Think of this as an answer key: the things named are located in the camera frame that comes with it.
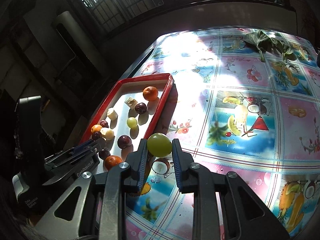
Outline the large orange mandarin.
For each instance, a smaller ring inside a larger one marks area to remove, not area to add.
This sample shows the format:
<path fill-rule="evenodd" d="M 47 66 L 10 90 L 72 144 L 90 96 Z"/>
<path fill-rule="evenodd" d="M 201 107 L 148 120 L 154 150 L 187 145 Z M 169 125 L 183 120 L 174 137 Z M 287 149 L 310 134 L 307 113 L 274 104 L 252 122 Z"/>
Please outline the large orange mandarin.
<path fill-rule="evenodd" d="M 104 168 L 109 171 L 111 168 L 117 166 L 122 162 L 123 160 L 121 159 L 121 157 L 116 155 L 110 155 L 104 160 Z"/>

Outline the red dried jujube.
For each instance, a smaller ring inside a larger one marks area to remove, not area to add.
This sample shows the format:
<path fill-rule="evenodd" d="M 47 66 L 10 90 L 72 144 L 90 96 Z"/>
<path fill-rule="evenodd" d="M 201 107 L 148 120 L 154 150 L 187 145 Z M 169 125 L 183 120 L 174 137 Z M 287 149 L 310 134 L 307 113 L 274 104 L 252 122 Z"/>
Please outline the red dried jujube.
<path fill-rule="evenodd" d="M 99 124 L 102 127 L 109 128 L 108 122 L 106 120 L 100 120 Z"/>

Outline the dark purple plum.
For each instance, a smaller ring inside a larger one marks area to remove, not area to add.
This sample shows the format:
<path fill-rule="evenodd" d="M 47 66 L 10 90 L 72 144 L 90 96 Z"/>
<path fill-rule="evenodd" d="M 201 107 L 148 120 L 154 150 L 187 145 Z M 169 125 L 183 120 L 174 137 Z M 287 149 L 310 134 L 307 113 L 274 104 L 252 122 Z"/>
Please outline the dark purple plum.
<path fill-rule="evenodd" d="M 146 113 L 148 110 L 147 108 L 147 105 L 145 103 L 138 103 L 135 105 L 135 111 L 138 113 L 138 114 L 144 114 Z"/>

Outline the walnut shaped pastry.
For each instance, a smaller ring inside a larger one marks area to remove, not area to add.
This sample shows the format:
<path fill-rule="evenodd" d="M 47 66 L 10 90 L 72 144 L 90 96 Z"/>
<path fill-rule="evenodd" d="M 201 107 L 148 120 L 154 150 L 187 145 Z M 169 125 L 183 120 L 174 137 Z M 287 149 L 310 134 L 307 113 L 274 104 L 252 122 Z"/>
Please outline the walnut shaped pastry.
<path fill-rule="evenodd" d="M 138 101 L 132 97 L 128 97 L 126 100 L 125 100 L 125 104 L 127 106 L 129 106 L 131 109 L 135 109 L 135 106 L 138 104 Z"/>

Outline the dark grape in tray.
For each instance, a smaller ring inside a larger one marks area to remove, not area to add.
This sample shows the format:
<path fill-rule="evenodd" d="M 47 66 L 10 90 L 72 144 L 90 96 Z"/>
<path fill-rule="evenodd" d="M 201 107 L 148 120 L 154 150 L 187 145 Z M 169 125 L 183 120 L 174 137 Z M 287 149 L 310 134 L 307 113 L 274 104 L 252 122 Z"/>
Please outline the dark grape in tray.
<path fill-rule="evenodd" d="M 125 149 L 132 145 L 132 140 L 128 135 L 121 135 L 117 140 L 117 145 L 120 149 Z"/>

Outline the yellow green grape in tray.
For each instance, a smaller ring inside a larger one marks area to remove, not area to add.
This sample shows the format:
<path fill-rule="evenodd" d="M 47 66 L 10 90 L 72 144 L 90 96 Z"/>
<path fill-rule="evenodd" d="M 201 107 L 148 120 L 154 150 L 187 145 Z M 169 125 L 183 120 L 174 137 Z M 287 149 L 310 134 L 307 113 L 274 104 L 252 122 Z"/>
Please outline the yellow green grape in tray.
<path fill-rule="evenodd" d="M 134 118 L 134 117 L 129 117 L 126 121 L 127 123 L 127 126 L 130 128 L 130 129 L 135 129 L 137 126 L 138 126 L 138 122 L 137 122 L 137 119 Z"/>

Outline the small orange in tray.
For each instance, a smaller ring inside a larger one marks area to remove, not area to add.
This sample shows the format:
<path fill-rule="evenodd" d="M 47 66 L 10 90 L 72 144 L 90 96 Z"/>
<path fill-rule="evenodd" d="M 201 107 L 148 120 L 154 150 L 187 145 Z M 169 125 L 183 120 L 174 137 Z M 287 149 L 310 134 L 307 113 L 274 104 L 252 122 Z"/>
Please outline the small orange in tray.
<path fill-rule="evenodd" d="M 91 127 L 91 133 L 95 133 L 95 132 L 100 132 L 100 130 L 102 129 L 102 126 L 100 124 L 96 124 L 96 125 L 93 125 Z"/>

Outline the red rimmed white tray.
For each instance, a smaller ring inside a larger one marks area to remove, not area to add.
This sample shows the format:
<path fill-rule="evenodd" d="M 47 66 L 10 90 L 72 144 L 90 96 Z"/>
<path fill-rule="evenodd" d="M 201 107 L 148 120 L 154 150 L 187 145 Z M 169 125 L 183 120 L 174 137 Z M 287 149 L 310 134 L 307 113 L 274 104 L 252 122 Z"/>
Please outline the red rimmed white tray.
<path fill-rule="evenodd" d="M 125 160 L 128 153 L 137 150 L 141 139 L 153 134 L 173 84 L 171 74 L 118 81 L 91 118 L 80 142 L 91 139 L 91 128 L 106 120 L 112 138 L 105 139 L 105 145 L 111 155 Z"/>

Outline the fruit patterned tablecloth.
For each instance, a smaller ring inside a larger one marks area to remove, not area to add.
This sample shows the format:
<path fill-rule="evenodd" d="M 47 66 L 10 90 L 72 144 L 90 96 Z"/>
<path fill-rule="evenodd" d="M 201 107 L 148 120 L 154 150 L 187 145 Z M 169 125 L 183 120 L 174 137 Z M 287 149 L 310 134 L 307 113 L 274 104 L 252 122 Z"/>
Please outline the fruit patterned tablecloth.
<path fill-rule="evenodd" d="M 174 86 L 156 131 L 178 139 L 212 172 L 237 173 L 290 236 L 319 208 L 319 67 L 310 41 L 261 30 L 293 48 L 296 61 L 243 41 L 261 29 L 162 35 L 137 76 L 168 73 Z"/>

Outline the green leafy vegetable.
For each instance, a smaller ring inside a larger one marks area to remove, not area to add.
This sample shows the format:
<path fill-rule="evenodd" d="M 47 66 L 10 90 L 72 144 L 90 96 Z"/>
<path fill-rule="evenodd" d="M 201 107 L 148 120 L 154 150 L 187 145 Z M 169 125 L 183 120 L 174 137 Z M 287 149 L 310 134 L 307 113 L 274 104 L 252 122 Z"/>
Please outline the green leafy vegetable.
<path fill-rule="evenodd" d="M 285 42 L 273 37 L 267 36 L 263 31 L 254 31 L 247 33 L 243 41 L 252 47 L 255 47 L 259 52 L 260 61 L 265 62 L 264 52 L 272 53 L 272 51 L 278 52 L 284 62 L 296 61 L 297 57 L 293 52 L 293 48 Z"/>

